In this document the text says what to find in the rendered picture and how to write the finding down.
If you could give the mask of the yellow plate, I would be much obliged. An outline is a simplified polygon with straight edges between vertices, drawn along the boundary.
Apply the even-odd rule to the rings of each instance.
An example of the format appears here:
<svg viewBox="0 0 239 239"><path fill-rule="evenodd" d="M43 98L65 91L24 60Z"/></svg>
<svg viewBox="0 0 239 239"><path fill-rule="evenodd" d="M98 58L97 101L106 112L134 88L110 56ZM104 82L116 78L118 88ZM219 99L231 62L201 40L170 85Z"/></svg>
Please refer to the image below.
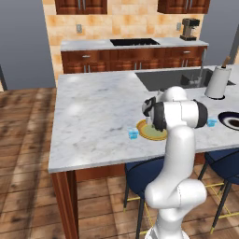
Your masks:
<svg viewBox="0 0 239 239"><path fill-rule="evenodd" d="M147 124L144 119L137 122L136 128L137 128L139 134L142 137L146 138L147 140L161 141L161 140L165 140L167 138L166 130L163 130L162 132L157 131L151 125Z"/></svg>

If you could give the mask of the dark blue plate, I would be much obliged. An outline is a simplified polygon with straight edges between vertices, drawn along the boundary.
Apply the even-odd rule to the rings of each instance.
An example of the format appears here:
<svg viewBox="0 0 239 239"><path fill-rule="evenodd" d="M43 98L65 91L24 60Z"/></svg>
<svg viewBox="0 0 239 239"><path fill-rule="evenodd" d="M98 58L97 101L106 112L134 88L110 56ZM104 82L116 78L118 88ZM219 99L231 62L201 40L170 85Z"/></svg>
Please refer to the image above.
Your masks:
<svg viewBox="0 0 239 239"><path fill-rule="evenodd" d="M238 112L221 112L218 114L218 120L226 127L239 131L239 113Z"/></svg>

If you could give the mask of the grey sink basin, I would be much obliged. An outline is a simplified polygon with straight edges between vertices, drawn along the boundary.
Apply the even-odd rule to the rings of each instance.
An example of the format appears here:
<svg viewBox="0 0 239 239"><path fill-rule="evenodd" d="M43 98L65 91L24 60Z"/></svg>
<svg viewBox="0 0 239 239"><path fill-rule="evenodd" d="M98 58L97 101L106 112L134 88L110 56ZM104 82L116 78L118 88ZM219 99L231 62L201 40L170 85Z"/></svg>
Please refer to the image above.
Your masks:
<svg viewBox="0 0 239 239"><path fill-rule="evenodd" d="M201 84L196 84L200 69L176 70L176 71L158 71L136 73L148 91L165 91L173 86L179 86L183 89L204 88L208 85L213 71L205 68L202 74Z"/></svg>

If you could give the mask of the blue bar stool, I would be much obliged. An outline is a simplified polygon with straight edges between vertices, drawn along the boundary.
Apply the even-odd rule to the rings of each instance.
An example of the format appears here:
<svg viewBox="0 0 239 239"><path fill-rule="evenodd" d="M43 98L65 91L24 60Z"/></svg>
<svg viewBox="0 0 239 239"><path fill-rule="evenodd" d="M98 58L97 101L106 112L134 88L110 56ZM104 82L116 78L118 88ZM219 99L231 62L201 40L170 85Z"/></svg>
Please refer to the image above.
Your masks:
<svg viewBox="0 0 239 239"><path fill-rule="evenodd" d="M139 239L145 205L145 189L161 172L164 157L156 157L142 162L127 162L124 165L126 186L123 208L128 203L129 190L140 198L135 239Z"/></svg>
<svg viewBox="0 0 239 239"><path fill-rule="evenodd" d="M203 178L207 166L210 166L223 179L219 190L223 191L223 194L210 231L213 232L220 218L233 217L231 213L222 216L221 211L225 207L224 204L232 184L239 186L239 148L205 152L204 158L204 166L198 179L201 180Z"/></svg>

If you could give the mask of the brown wooden base cupboards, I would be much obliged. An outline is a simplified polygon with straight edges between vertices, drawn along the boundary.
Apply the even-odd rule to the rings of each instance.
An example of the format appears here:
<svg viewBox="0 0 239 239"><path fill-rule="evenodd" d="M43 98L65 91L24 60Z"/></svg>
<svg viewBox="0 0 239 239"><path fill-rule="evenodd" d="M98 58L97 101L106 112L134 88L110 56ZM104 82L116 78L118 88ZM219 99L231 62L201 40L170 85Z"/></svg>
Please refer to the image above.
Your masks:
<svg viewBox="0 0 239 239"><path fill-rule="evenodd" d="M200 66L207 46L62 51L65 74Z"/></svg>

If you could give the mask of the white paper towel roll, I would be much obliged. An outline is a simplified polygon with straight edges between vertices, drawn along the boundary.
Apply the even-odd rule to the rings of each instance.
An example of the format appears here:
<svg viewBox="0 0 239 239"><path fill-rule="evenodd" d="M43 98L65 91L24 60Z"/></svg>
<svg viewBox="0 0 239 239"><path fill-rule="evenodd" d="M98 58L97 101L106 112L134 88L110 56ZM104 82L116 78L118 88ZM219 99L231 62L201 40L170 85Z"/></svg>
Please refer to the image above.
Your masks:
<svg viewBox="0 0 239 239"><path fill-rule="evenodd" d="M204 95L211 99L223 99L224 92L231 74L231 68L227 66L231 57L227 56L221 66L217 66L209 80Z"/></svg>

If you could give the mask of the black hob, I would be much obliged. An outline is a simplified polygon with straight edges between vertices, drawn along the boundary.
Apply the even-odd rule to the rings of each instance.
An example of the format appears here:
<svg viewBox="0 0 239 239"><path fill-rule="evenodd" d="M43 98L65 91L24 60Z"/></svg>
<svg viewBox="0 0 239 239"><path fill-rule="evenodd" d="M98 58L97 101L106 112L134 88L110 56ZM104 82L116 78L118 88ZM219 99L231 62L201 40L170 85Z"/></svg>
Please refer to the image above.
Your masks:
<svg viewBox="0 0 239 239"><path fill-rule="evenodd" d="M127 38L127 39L110 39L110 42L115 46L154 46L160 45L152 38Z"/></svg>

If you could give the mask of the brown coffee machine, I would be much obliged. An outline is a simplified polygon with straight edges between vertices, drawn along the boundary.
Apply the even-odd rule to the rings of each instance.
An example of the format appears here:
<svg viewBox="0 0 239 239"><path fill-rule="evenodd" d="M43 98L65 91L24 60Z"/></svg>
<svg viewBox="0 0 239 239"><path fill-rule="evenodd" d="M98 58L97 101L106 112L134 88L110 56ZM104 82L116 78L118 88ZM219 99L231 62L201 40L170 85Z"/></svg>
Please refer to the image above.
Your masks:
<svg viewBox="0 0 239 239"><path fill-rule="evenodd" d="M192 30L200 25L200 21L198 19L193 18L183 19L182 24L184 28L183 34L180 36L180 38L185 41L194 41L196 37L192 35Z"/></svg>

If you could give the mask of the brown wooden island base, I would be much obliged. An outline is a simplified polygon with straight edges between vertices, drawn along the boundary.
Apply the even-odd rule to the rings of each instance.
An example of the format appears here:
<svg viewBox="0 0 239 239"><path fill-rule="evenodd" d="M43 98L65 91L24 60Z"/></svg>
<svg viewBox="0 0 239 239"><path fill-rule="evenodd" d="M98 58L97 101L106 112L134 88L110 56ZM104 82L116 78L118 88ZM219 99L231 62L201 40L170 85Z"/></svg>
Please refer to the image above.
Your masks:
<svg viewBox="0 0 239 239"><path fill-rule="evenodd" d="M76 166L67 164L58 168L54 168L52 162L49 163L49 173L51 174L66 239L79 239L77 182L79 180L125 175L124 165L126 163L104 162Z"/></svg>

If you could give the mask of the brown wooden wall cupboard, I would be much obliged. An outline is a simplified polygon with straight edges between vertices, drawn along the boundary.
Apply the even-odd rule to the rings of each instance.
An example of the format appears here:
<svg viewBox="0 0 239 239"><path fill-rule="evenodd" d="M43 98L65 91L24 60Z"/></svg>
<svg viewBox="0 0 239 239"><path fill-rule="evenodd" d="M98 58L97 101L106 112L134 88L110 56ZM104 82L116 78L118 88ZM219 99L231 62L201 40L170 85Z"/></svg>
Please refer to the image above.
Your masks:
<svg viewBox="0 0 239 239"><path fill-rule="evenodd" d="M55 0L58 15L104 15L107 0Z"/></svg>
<svg viewBox="0 0 239 239"><path fill-rule="evenodd" d="M164 14L206 14L210 0L158 0L158 11Z"/></svg>

